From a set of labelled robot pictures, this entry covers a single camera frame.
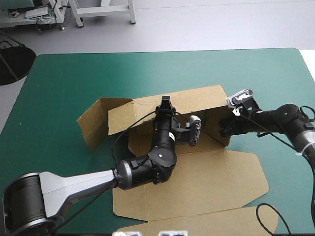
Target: cardboard flap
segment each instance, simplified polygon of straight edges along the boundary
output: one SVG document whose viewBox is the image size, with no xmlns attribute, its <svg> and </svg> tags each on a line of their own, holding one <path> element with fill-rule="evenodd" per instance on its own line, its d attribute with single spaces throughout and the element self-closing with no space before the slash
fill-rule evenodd
<svg viewBox="0 0 315 236">
<path fill-rule="evenodd" d="M 130 125 L 160 105 L 163 94 L 136 98 L 133 101 L 109 111 L 108 134 L 115 134 L 127 129 Z M 171 103 L 182 114 L 207 110 L 226 105 L 226 94 L 222 86 L 210 86 L 171 92 L 164 95 L 171 97 Z M 143 119 L 137 125 L 152 119 L 155 114 Z"/>
<path fill-rule="evenodd" d="M 240 208 L 268 188 L 252 153 L 219 149 L 181 154 L 167 182 L 114 189 L 114 213 L 147 221 L 194 216 Z"/>
<path fill-rule="evenodd" d="M 107 112 L 130 101 L 130 98 L 100 98 L 77 119 L 82 135 L 92 151 L 108 135 Z"/>
<path fill-rule="evenodd" d="M 189 236 L 268 236 L 255 215 L 256 207 L 227 210 L 191 217 L 177 217 L 152 221 L 140 225 L 121 228 L 118 231 L 140 231 L 143 235 L 158 235 L 165 230 L 186 230 Z M 262 207 L 259 215 L 266 227 L 274 232 L 278 215 L 270 208 Z"/>
</svg>

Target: green table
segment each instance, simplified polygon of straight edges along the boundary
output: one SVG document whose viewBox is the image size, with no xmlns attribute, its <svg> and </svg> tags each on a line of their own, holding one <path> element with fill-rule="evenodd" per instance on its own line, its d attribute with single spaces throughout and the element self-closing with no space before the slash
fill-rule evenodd
<svg viewBox="0 0 315 236">
<path fill-rule="evenodd" d="M 217 84 L 227 94 L 251 88 L 265 110 L 285 103 L 315 107 L 315 84 L 295 49 L 39 56 L 0 135 L 0 187 L 30 171 L 66 176 L 113 167 L 115 137 L 92 153 L 76 122 L 99 97 L 141 97 Z M 314 232 L 312 174 L 303 158 L 272 137 L 255 134 L 233 137 L 228 148 L 256 153 L 269 182 L 270 191 L 249 206 L 268 202 L 293 232 Z M 108 191 L 60 232 L 104 233 L 136 223 L 114 215 Z M 277 232 L 285 232 L 282 223 Z"/>
</svg>

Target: flattened cardboard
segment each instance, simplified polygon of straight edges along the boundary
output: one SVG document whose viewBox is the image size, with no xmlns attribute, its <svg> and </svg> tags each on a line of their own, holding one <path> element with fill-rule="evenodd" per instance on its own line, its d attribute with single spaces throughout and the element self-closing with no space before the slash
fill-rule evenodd
<svg viewBox="0 0 315 236">
<path fill-rule="evenodd" d="M 151 221 L 121 228 L 118 231 L 141 231 L 145 236 L 155 236 L 166 230 L 187 230 L 189 236 L 268 236 L 256 219 L 255 209 L 256 207 L 245 207 L 192 217 Z M 272 209 L 263 206 L 259 209 L 259 215 L 266 227 L 274 232 L 278 224 L 278 215 Z"/>
<path fill-rule="evenodd" d="M 241 208 L 268 190 L 252 153 L 218 149 L 181 154 L 167 182 L 114 189 L 114 213 L 146 221 L 188 217 Z"/>
</svg>

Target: white sticker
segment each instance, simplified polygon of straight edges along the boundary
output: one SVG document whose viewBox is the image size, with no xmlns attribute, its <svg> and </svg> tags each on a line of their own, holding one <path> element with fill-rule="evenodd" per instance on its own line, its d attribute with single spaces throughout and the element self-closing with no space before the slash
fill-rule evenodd
<svg viewBox="0 0 315 236">
<path fill-rule="evenodd" d="M 169 132 L 169 136 L 170 136 L 171 139 L 175 142 L 175 136 L 174 136 L 174 134 L 172 134 L 171 132 Z"/>
</svg>

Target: silver arm segment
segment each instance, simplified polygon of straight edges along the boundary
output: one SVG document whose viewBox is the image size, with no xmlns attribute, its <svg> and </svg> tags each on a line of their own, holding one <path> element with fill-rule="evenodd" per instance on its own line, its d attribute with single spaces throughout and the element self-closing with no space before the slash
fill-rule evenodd
<svg viewBox="0 0 315 236">
<path fill-rule="evenodd" d="M 71 206 L 105 188 L 115 187 L 112 170 L 61 177 L 50 172 L 39 174 L 47 218 L 64 221 Z"/>
</svg>

